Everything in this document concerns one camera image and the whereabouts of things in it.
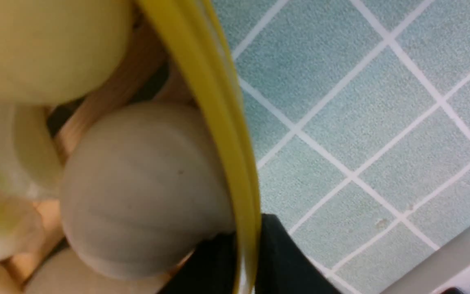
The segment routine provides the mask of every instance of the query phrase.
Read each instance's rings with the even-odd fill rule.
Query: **yellow rim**
[[[217,145],[237,225],[234,293],[255,283],[261,218],[259,183],[242,94],[215,12],[207,0],[139,0],[196,96]]]

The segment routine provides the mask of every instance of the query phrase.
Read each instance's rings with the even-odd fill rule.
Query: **basket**
[[[58,152],[65,161],[93,123],[125,106],[171,59],[169,78],[155,99],[172,99],[175,93],[187,91],[184,88],[188,85],[207,122],[227,177],[237,227],[233,293],[248,294],[257,270],[259,187],[242,94],[220,23],[209,0],[139,0],[139,6],[148,21],[134,27],[129,50],[114,74],[86,95],[60,127],[54,137]],[[58,201],[34,205],[41,214],[47,241],[34,253],[14,255],[4,262],[22,286],[64,238]]]

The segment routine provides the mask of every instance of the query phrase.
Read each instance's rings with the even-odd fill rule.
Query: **wooden basket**
[[[105,84],[84,98],[82,104],[55,136],[54,142],[62,161],[67,160],[82,136],[100,117],[127,104],[166,62],[168,54],[157,34],[146,22],[136,25],[129,50],[121,65]],[[172,72],[168,84],[158,93],[157,99],[182,97],[173,93],[173,91],[186,91],[185,84],[175,78],[177,75]],[[59,201],[48,200],[35,203],[34,206],[41,214],[46,242],[34,253],[17,254],[4,262],[9,274],[19,285],[24,285],[28,281],[64,238]]]
[[[238,245],[233,291],[249,293],[258,259],[259,190],[242,113],[242,95],[227,42],[209,0],[138,2],[149,22],[139,13],[121,65],[105,84],[86,95],[56,133],[58,153],[65,162],[99,118],[129,103],[166,63],[168,78],[153,100],[177,99],[195,104],[191,93],[197,98],[196,105],[205,117],[223,163],[233,203]],[[36,252],[14,255],[4,262],[21,286],[64,238],[59,202],[49,200],[34,205],[41,214],[47,241]]]

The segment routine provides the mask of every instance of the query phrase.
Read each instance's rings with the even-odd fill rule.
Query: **dark gap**
[[[47,128],[50,132],[50,136],[54,138],[62,126],[70,119],[73,113],[81,106],[84,101],[83,98],[79,98],[72,102],[57,106],[54,111],[48,116]]]
[[[134,104],[143,101],[150,101],[155,97],[155,95],[162,89],[168,76],[170,74],[170,69],[168,62],[157,69],[157,72],[145,82],[145,84],[139,89],[139,91],[133,95],[128,104]]]

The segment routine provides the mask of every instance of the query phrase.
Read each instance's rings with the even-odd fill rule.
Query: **wooden slat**
[[[86,131],[103,115],[124,106],[144,83],[166,62],[164,46],[146,23],[136,29],[129,50],[115,73],[99,89],[90,93],[54,139],[63,162],[73,152]],[[4,265],[19,285],[23,285],[45,257],[64,238],[59,202],[36,204],[43,219],[47,241],[33,253],[17,254]]]
[[[153,98],[153,101],[180,102],[188,104],[193,101],[193,95],[186,85],[179,67],[174,61],[169,62],[170,74],[161,91]]]
[[[75,149],[93,123],[125,105],[166,61],[164,46],[155,32],[143,23],[135,32],[123,63],[101,88],[89,94],[71,119],[60,129],[55,142],[64,158]]]

